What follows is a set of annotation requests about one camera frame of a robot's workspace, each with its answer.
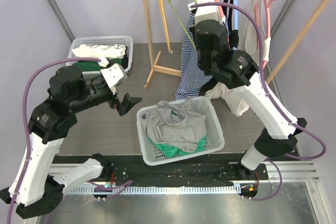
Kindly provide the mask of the lime green hanger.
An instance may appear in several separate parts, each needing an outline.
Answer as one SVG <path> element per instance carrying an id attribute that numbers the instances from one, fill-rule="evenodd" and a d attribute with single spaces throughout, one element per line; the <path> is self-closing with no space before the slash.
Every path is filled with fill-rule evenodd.
<path id="1" fill-rule="evenodd" d="M 172 10 L 172 12 L 174 13 L 175 17 L 177 18 L 179 24 L 181 25 L 181 27 L 183 28 L 183 31 L 184 31 L 184 35 L 187 36 L 189 42 L 191 43 L 191 45 L 196 48 L 195 46 L 195 42 L 194 42 L 194 39 L 191 37 L 191 35 L 189 34 L 189 31 L 187 30 L 187 27 L 186 25 L 184 24 L 184 22 L 182 21 L 181 17 L 180 17 L 180 14 L 179 14 L 179 11 L 175 8 L 174 4 L 173 4 L 173 0 L 167 0 L 168 1 L 168 4 Z"/>

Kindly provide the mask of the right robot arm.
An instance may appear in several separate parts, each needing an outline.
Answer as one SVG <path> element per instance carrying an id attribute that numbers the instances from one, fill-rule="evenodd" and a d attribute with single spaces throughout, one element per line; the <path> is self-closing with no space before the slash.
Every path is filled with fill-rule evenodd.
<path id="1" fill-rule="evenodd" d="M 208 19 L 196 24 L 194 39 L 199 68 L 241 97 L 265 126 L 236 167 L 238 178 L 250 179 L 264 160 L 293 151 L 296 135 L 307 121 L 271 97 L 272 92 L 262 85 L 258 65 L 245 51 L 229 48 L 228 31 L 219 22 Z"/>

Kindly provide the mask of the blue striped tank top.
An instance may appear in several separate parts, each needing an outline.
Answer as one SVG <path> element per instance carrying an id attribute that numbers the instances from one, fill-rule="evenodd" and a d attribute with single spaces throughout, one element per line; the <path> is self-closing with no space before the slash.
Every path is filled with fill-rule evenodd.
<path id="1" fill-rule="evenodd" d="M 181 82 L 175 92 L 175 99 L 181 100 L 188 97 L 196 97 L 212 76 L 206 76 L 198 67 L 197 50 L 193 33 L 190 28 L 194 26 L 196 10 L 192 10 L 184 27 L 184 36 L 181 47 Z"/>

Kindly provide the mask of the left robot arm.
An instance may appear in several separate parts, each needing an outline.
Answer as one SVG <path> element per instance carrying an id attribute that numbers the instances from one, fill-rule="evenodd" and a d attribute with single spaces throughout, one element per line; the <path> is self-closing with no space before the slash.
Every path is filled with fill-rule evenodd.
<path id="1" fill-rule="evenodd" d="M 118 98 L 116 87 L 127 78 L 119 64 L 103 69 L 86 83 L 81 69 L 65 66 L 49 80 L 48 98 L 26 118 L 28 144 L 19 172 L 11 186 L 1 190 L 1 199 L 23 219 L 51 213 L 71 190 L 93 179 L 107 181 L 113 165 L 101 154 L 93 154 L 83 164 L 52 176 L 49 169 L 77 113 L 107 103 L 119 115 L 127 114 L 140 97 L 125 94 Z"/>

